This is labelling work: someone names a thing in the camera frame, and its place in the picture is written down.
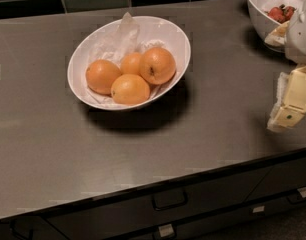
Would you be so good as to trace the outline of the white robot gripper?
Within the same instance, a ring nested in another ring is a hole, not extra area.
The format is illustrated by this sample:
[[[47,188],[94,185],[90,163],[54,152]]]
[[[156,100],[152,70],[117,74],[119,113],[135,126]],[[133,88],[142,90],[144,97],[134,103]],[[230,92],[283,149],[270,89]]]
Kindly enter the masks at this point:
[[[267,123],[273,132],[294,128],[306,115],[306,0],[291,17],[271,31],[264,42],[277,48],[299,65],[289,74],[282,72],[277,82],[277,102]]]

